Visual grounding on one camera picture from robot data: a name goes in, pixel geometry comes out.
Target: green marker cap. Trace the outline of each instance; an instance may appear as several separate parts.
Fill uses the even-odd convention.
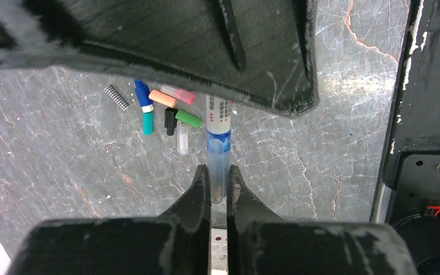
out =
[[[200,128],[200,126],[202,125],[202,119],[183,110],[179,110],[175,118],[195,128]]]
[[[150,135],[154,132],[154,113],[144,113],[143,115],[143,133]]]

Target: black panel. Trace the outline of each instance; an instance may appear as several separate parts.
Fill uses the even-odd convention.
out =
[[[383,184],[396,190],[404,154],[440,155],[440,0],[413,1],[407,26],[376,199]]]
[[[285,221],[230,168],[229,274],[417,274],[405,243],[385,225]]]
[[[156,218],[45,221],[21,244],[8,274],[208,274],[210,182],[191,187]]]
[[[422,213],[428,205],[440,205],[440,155],[403,155],[396,177],[396,194],[391,224],[413,214]]]
[[[319,100],[315,10],[315,0],[0,2],[21,47],[0,52],[0,68],[63,64],[296,117]]]

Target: marble surface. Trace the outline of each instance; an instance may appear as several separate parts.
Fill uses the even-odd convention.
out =
[[[296,120],[233,108],[233,163],[287,219],[368,221],[409,0],[319,1],[321,104]],[[132,105],[120,111],[103,88]],[[130,78],[62,67],[0,71],[0,240],[10,257],[51,218],[158,215],[205,163],[205,127],[176,153],[157,106],[142,135]],[[187,108],[204,116],[205,97]],[[213,207],[224,226],[225,203]]]

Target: metal plate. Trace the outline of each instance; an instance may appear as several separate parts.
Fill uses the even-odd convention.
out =
[[[220,275],[227,274],[227,230],[211,229],[211,273]]]
[[[440,155],[412,154],[403,158],[396,181],[391,222],[428,205],[440,205]]]

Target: blue marker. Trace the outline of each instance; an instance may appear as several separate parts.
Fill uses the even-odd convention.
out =
[[[139,104],[143,110],[143,113],[149,113],[154,110],[152,106],[152,100],[149,99],[149,87],[139,79],[134,79],[134,83],[136,84],[136,92],[137,100],[139,100]]]
[[[226,195],[230,172],[231,101],[206,97],[207,167],[211,182],[211,202],[220,203]]]

